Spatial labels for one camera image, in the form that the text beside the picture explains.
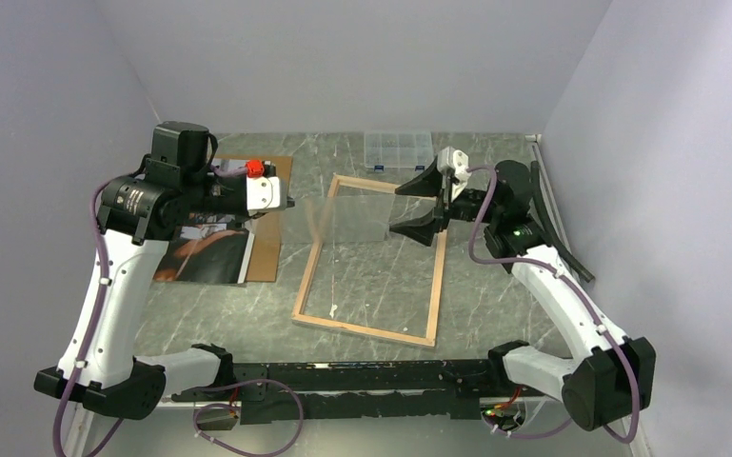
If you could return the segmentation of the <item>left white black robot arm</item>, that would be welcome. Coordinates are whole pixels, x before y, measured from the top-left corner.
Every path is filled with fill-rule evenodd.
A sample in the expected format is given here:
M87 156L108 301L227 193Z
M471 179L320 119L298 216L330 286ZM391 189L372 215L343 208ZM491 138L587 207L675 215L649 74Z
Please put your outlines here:
M197 344L170 355L133 352L148 290L169 245L196 213L257 218L291 206L276 166L250 159L222 171L206 127L157 125L139 168L92 195L96 253L80 317L63 356L39 370L34 389L61 406L74 402L124 420L149 416L159 401L189 390L221 400L235 387L232 355Z

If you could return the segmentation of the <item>printed photo poster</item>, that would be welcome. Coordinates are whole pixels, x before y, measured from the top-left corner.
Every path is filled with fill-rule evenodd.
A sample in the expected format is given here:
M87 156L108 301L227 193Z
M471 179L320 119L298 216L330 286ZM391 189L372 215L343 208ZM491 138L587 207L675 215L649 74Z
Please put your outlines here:
M237 285L254 244L249 224L230 214L193 212L159 263L155 282Z

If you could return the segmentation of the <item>white wooden picture frame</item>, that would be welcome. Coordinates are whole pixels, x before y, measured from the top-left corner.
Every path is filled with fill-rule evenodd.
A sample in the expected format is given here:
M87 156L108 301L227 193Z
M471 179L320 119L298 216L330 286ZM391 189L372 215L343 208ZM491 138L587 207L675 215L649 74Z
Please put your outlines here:
M328 192L326 194L327 202L325 203L322 211L321 226L313 231L312 244L309 250L307 264L298 289L297 298L291 312L291 320L294 323L309 325L317 328L340 330L345 333L373 337L381 340L402 343L416 347L435 347L444 283L445 257L448 236L446 229L441 231L436 237L434 269L428 301L424 336L413 336L400 332L341 322L331 318L323 318L304 314L311 290L311 285L314 279L314 273L317 269L322 249L326 241L327 225L331 221L332 203L330 202L330 200L334 199L338 195L338 191L340 188L370 190L378 193L393 194L394 190L397 187L398 185L396 184L369 180L366 178L359 178L354 176L335 174L332 177Z

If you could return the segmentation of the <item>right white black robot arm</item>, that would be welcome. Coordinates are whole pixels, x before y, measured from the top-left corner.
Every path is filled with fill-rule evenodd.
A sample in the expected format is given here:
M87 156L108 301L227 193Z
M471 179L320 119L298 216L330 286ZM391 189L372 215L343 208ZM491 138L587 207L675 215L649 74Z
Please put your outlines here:
M471 224L467 253L482 266L500 266L544 309L564 339L569 356L557 357L522 341L492 349L485 370L490 390L507 395L530 387L559 401L571 424L611 432L627 419L634 441L642 410L650 404L656 351L644 337L633 338L606 317L584 290L593 280L560 239L548 214L538 162L505 160L485 166L488 184L472 189L473 174L463 158L433 163L396 188L404 196L429 197L426 215L393 224L391 231L430 245L450 222Z

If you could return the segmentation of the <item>brown backing board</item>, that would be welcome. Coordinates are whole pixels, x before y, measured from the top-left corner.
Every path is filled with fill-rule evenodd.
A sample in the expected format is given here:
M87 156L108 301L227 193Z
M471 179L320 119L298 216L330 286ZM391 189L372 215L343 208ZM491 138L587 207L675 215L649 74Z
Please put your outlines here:
M261 160L270 162L276 168L276 174L284 188L289 189L293 159L290 156L261 154L229 154L221 153L217 163L229 161ZM269 213L252 222L252 247L247 266L246 281L248 283L271 283L276 280L279 256L281 253L281 216Z

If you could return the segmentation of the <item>clear acrylic glazing sheet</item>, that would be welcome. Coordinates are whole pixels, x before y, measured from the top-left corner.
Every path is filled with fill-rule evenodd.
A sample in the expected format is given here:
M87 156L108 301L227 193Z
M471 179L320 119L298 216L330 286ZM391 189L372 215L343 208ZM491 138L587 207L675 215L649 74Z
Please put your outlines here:
M278 214L286 245L382 242L389 226L424 215L433 201L366 192L333 197L309 196Z

